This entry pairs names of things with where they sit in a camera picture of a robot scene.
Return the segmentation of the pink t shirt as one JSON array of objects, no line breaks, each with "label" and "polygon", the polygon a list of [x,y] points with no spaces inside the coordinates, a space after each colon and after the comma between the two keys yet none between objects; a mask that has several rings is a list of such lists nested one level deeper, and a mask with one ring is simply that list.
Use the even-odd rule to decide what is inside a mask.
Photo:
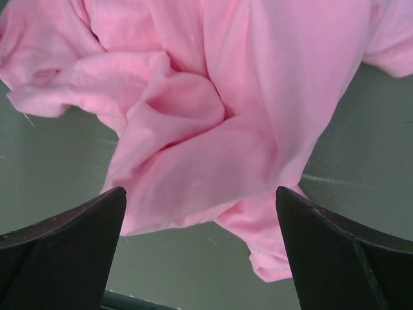
[{"label": "pink t shirt", "polygon": [[360,64],[412,74],[411,1],[9,1],[1,81],[23,114],[93,113],[123,236],[215,222],[292,276],[276,189],[299,190]]}]

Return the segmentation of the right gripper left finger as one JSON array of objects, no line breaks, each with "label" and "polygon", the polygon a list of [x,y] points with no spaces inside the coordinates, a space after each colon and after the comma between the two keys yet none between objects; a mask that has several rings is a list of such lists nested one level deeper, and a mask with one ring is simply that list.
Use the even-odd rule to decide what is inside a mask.
[{"label": "right gripper left finger", "polygon": [[115,187],[1,235],[1,309],[99,309],[126,209]]}]

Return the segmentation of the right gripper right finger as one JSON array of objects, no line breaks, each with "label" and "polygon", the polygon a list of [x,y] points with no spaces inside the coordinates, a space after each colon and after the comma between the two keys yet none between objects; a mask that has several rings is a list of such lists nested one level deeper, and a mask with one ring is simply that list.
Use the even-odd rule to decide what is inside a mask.
[{"label": "right gripper right finger", "polygon": [[276,210],[302,309],[412,309],[412,242],[286,187]]}]

